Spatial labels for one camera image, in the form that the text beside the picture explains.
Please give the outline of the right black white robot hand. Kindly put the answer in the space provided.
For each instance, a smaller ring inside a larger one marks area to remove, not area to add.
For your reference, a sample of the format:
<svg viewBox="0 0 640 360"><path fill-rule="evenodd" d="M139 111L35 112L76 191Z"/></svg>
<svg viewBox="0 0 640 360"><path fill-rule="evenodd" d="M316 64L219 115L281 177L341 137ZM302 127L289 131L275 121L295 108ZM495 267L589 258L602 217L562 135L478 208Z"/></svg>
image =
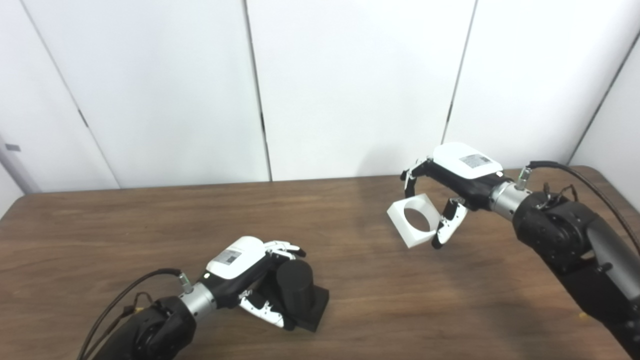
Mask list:
<svg viewBox="0 0 640 360"><path fill-rule="evenodd" d="M455 193L439 215L438 228L430 240L434 249L443 248L468 212L490 211L494 189L507 180L498 162L460 142L437 146L432 155L416 160L400 174L406 198L415 195L420 177L431 178Z"/></svg>

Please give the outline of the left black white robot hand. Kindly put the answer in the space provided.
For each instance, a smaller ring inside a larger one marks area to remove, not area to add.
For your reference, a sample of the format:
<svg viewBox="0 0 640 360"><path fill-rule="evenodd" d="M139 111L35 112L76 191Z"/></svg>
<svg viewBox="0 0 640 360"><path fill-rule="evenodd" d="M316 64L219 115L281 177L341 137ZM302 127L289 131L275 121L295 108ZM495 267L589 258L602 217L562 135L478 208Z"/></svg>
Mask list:
<svg viewBox="0 0 640 360"><path fill-rule="evenodd" d="M261 287L281 265L305 257L302 248L287 241L265 243L245 235L210 260L198 282L210 292L215 309L240 306L263 321L292 331L296 322L276 303L275 296Z"/></svg>

